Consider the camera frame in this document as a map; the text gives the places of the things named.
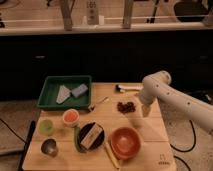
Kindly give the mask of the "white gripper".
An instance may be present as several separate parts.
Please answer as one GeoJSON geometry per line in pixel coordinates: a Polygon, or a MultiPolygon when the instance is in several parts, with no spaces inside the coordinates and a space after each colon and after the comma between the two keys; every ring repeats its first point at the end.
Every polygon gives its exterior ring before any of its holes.
{"type": "Polygon", "coordinates": [[[139,92],[139,100],[143,104],[142,106],[142,114],[144,117],[148,117],[151,112],[151,106],[155,101],[156,97],[151,95],[146,90],[141,90],[139,92]]]}

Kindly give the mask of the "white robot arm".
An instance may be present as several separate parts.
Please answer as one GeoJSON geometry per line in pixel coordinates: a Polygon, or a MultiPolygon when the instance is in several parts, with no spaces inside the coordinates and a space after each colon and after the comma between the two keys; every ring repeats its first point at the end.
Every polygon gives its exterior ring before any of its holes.
{"type": "Polygon", "coordinates": [[[156,98],[161,99],[182,111],[213,136],[213,106],[172,88],[171,81],[171,75],[167,71],[145,76],[142,80],[143,88],[139,92],[141,103],[149,106],[156,98]]]}

